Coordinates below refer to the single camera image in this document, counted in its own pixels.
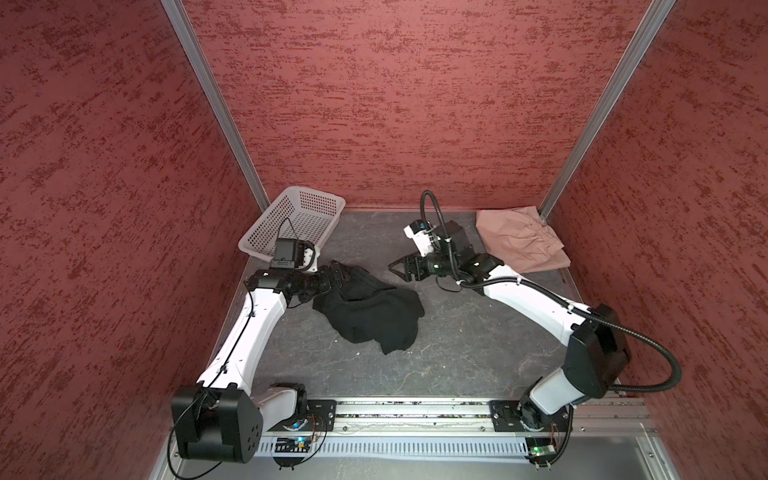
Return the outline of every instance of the perforated basket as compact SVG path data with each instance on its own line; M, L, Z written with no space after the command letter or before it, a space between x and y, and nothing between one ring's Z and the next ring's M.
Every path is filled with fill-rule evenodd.
M298 237L322 249L336 228L344 205L344 199L336 195L306 187L288 187L266 208L237 246L252 257L270 261L279 233L282 238Z

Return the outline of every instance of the mounting plate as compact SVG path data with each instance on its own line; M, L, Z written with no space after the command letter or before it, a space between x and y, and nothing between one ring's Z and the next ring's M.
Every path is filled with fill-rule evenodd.
M324 432L326 428L329 432L333 431L333 422L336 420L336 400L312 400L306 401L306 406L310 415L315 415L315 425L312 419L308 418L305 422L299 422L298 428L295 427L295 420L283 420L272 427L270 432L311 432L315 429L317 432Z
M517 400L491 400L488 407L491 410L494 432L530 432L520 422ZM566 407L558 410L552 416L552 422L558 427L560 433L565 434L568 427L568 411Z

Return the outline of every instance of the gray floor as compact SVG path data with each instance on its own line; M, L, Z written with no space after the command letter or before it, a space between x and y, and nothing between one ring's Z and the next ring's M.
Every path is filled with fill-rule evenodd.
M321 263L359 265L387 283L419 292L426 315L413 346L385 356L378 343L349 343L310 303L288 310L276 325L257 369L254 392L273 382L301 382L310 396L518 398L561 365L564 347L509 307L471 291L443 292L432 278L404 283L387 270L389 263L415 251L402 228L417 216L344 212L320 255ZM469 232L476 251L484 251L474 213L445 216ZM527 276L565 295L557 271ZM441 280L451 286L450 280ZM243 300L236 302L242 305Z

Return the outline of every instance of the red wall panel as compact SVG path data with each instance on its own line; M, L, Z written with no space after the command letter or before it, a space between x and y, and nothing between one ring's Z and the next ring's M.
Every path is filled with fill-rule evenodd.
M765 25L766 2L678 0L550 219L588 302L679 356L647 400L690 479L768 472ZM629 379L667 374L634 353Z
M146 478L253 196L156 0L0 5L0 458Z
M546 194L648 0L188 0L267 193Z

